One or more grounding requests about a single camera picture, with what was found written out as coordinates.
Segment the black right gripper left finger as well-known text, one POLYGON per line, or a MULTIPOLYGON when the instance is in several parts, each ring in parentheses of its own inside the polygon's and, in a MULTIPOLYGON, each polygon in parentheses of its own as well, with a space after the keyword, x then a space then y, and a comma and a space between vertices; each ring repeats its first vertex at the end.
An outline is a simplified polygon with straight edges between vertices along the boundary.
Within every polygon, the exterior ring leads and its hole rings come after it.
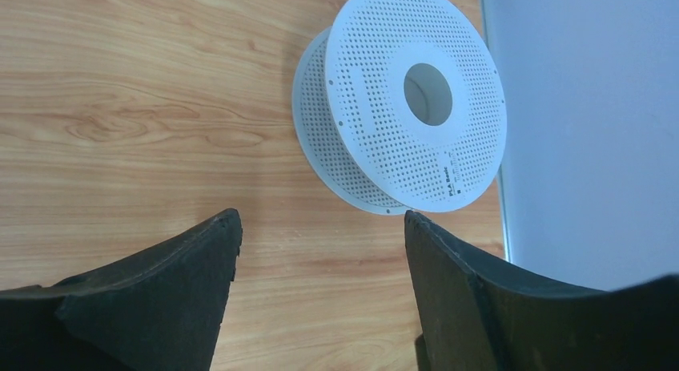
POLYGON ((50 287, 2 291, 2 369, 208 370, 242 238, 228 208, 50 287))

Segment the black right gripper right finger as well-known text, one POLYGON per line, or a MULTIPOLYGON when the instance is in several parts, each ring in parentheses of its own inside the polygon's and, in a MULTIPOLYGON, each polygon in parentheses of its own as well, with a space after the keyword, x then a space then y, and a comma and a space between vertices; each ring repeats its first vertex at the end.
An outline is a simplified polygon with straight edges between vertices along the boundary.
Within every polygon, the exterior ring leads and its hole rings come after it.
POLYGON ((675 370, 678 277, 613 291, 530 272, 404 216, 421 370, 675 370))

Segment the white perforated filament spool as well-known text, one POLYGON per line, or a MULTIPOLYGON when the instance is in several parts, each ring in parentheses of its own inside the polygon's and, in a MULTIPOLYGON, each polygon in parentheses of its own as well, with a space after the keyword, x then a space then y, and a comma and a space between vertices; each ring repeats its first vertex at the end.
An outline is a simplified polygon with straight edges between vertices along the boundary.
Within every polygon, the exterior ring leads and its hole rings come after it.
POLYGON ((291 85, 299 144, 323 183, 366 212, 453 212, 500 168, 499 71, 449 0, 347 0, 291 85))

